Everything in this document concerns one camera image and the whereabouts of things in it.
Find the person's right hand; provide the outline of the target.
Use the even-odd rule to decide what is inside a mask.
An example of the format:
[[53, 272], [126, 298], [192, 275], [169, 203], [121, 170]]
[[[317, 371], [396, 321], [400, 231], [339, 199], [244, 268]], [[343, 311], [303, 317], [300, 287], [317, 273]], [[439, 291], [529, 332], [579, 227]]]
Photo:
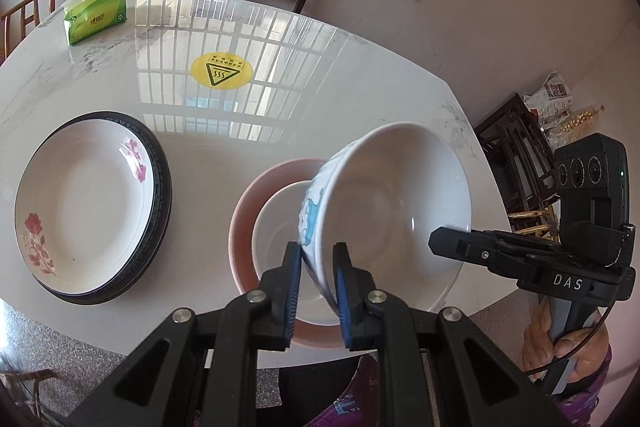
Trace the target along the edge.
[[[549, 299], [542, 299], [534, 310], [532, 319], [524, 331], [522, 347], [522, 364], [524, 371], [531, 371], [550, 363], [554, 358], [561, 358], [576, 348], [584, 340], [591, 329], [579, 329], [571, 332], [558, 341], [549, 337], [552, 317]], [[570, 384], [597, 373], [608, 354], [608, 330], [605, 325], [591, 337], [582, 349], [575, 353], [576, 365], [568, 377]]]

